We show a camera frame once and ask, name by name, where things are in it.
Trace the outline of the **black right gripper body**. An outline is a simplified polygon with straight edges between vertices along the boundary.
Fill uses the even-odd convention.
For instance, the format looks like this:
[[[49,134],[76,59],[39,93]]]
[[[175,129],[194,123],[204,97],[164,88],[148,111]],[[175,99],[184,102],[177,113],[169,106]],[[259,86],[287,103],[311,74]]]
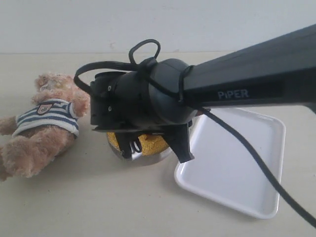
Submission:
[[[98,132],[136,132],[163,135],[166,123],[159,116],[154,96],[159,91],[137,72],[102,72],[90,84],[90,122]]]

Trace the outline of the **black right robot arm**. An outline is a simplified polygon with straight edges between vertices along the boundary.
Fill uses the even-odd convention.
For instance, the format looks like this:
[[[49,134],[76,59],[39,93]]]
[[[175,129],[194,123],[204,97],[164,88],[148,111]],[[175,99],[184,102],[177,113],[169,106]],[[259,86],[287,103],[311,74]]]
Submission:
[[[140,134],[161,135],[181,163],[190,151],[189,122],[202,108],[304,105],[316,107],[316,27],[190,66],[145,59],[111,67],[91,83],[91,124],[118,135],[124,158]]]

